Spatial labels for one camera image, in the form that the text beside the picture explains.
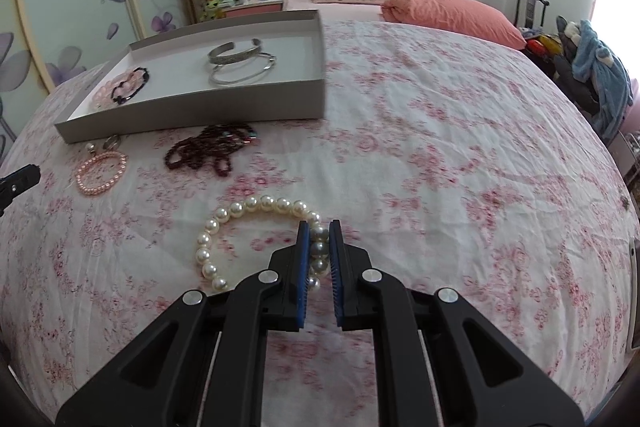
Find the pink beige nightstand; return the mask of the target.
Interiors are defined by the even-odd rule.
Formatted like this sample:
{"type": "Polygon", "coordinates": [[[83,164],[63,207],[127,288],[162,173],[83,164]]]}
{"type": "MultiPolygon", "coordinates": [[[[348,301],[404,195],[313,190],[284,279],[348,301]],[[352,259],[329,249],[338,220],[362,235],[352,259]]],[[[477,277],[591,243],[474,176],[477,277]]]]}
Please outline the pink beige nightstand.
{"type": "Polygon", "coordinates": [[[283,6],[282,0],[273,1],[273,2],[256,2],[256,3],[247,3],[242,5],[235,5],[235,6],[230,6],[230,8],[223,9],[221,12],[221,17],[233,18],[233,17],[280,12],[282,10],[282,6],[283,6]]]}

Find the thin silver hoop bangle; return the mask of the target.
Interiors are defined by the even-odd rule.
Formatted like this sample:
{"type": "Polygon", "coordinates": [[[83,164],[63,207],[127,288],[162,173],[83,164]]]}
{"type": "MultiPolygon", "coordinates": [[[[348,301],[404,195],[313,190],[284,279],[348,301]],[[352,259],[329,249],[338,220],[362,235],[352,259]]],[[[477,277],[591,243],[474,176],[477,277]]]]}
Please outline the thin silver hoop bangle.
{"type": "Polygon", "coordinates": [[[270,53],[260,52],[244,62],[215,65],[209,74],[209,82],[218,87],[251,82],[268,75],[276,65],[277,57],[270,53]]]}

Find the folded salmon duvet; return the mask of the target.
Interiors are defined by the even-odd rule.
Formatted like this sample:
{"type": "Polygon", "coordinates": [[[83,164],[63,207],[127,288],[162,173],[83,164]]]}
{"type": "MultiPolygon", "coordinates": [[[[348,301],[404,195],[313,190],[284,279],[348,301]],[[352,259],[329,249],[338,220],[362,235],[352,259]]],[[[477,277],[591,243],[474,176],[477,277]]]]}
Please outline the folded salmon duvet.
{"type": "Polygon", "coordinates": [[[521,51],[526,41],[503,12],[476,0],[385,0],[386,22],[455,32],[521,51]]]}

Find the dark wooden chair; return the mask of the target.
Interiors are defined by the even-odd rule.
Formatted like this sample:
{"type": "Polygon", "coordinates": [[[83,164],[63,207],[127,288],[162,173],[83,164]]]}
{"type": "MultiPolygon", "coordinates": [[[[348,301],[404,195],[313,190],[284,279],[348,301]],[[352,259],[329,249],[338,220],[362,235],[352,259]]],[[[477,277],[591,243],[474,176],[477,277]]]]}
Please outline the dark wooden chair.
{"type": "Polygon", "coordinates": [[[544,27],[544,19],[546,18],[546,12],[550,2],[548,0],[516,0],[514,25],[518,26],[520,20],[521,8],[524,8],[524,20],[521,24],[521,28],[534,29],[536,28],[536,9],[537,6],[541,6],[541,12],[539,17],[539,28],[544,27]]]}

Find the pink bed mattress sheet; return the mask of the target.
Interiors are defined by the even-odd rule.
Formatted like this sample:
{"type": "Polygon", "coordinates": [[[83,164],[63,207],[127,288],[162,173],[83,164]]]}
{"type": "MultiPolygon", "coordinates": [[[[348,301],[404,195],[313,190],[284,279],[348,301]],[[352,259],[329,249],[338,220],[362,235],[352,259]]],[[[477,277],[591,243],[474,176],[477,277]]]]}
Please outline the pink bed mattress sheet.
{"type": "Polygon", "coordinates": [[[322,20],[367,20],[382,22],[381,8],[375,4],[316,3],[314,0],[283,0],[285,11],[316,10],[322,20]]]}

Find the silver cuff bangle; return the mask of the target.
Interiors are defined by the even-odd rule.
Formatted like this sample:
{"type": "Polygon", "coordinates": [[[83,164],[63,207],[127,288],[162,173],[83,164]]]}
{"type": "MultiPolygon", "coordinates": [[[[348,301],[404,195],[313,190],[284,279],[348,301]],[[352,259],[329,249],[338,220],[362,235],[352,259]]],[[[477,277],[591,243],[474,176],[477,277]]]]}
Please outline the silver cuff bangle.
{"type": "Polygon", "coordinates": [[[229,65],[244,62],[262,52],[262,40],[254,38],[246,49],[237,50],[234,42],[226,42],[208,52],[208,61],[213,65],[229,65]]]}

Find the grey cardboard tray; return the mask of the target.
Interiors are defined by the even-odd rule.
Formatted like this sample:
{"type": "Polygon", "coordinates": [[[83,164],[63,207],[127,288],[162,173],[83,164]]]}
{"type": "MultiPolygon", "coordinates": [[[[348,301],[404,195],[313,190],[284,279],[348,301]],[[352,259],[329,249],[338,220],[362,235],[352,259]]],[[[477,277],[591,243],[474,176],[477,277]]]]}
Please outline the grey cardboard tray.
{"type": "Polygon", "coordinates": [[[314,10],[212,20],[135,42],[89,77],[54,125],[67,143],[222,122],[319,119],[326,47],[314,10]],[[145,86],[122,105],[95,95],[131,69],[145,86]]]}

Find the blue plush robe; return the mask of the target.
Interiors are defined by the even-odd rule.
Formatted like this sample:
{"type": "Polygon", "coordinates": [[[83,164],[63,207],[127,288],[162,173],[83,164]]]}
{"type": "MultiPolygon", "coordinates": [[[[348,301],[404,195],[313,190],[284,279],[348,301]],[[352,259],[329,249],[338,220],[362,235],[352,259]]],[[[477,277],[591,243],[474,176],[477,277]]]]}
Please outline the blue plush robe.
{"type": "Polygon", "coordinates": [[[603,143],[608,144],[620,130],[627,108],[634,105],[631,79],[622,61],[600,40],[589,20],[580,21],[579,33],[573,76],[580,82],[590,81],[596,89],[599,110],[591,124],[603,143]]]}

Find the pink floral bedsheet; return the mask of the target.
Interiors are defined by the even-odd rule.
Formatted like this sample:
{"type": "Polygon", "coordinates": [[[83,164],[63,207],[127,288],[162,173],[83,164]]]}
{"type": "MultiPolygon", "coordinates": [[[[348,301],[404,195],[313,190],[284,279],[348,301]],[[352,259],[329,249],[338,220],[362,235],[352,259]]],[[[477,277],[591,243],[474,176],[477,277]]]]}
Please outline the pink floral bedsheet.
{"type": "Polygon", "coordinates": [[[56,89],[3,164],[41,170],[1,220],[1,334],[40,410],[58,408],[183,291],[216,209],[302,200],[419,291],[456,288],[591,413],[628,364],[639,223],[610,153],[525,56],[428,28],[329,22],[326,116],[258,124],[229,176],[169,170],[181,130],[131,135],[88,197],[56,89]]]}

